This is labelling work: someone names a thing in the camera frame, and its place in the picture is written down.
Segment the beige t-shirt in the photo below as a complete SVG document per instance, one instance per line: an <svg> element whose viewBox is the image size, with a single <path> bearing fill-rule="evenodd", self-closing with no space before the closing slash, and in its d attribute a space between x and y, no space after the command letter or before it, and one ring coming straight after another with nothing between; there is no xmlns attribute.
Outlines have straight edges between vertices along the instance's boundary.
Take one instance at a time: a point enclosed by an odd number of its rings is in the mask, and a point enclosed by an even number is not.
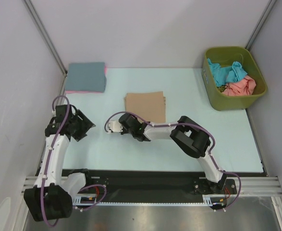
<svg viewBox="0 0 282 231"><path fill-rule="evenodd" d="M125 110L146 121L166 122L166 98L162 91L150 93L127 93L124 97Z"/></svg>

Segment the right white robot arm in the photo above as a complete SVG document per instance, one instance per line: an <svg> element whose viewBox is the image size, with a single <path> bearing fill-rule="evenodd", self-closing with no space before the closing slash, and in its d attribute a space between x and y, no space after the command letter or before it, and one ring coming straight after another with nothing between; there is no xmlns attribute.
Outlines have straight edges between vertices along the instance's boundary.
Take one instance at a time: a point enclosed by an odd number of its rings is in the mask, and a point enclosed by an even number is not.
<svg viewBox="0 0 282 231"><path fill-rule="evenodd" d="M173 140L189 157L196 159L205 172L206 193L220 193L226 187L227 176L214 160L211 151L215 146L212 135L199 124L182 116L177 122L155 124L139 122L136 115L125 113L119 118L121 134L129 133L140 142Z"/></svg>

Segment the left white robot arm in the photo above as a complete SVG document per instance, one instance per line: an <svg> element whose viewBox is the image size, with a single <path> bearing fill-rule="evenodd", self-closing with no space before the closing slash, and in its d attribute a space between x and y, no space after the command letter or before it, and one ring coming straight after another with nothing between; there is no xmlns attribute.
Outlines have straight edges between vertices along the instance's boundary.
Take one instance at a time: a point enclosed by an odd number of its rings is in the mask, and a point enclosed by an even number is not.
<svg viewBox="0 0 282 231"><path fill-rule="evenodd" d="M62 181L66 151L72 139L80 141L95 124L74 105L58 105L55 116L45 128L46 147L40 172L32 188L24 192L25 203L34 221L70 217L73 199L81 190L88 192L93 180L87 169L75 169Z"/></svg>

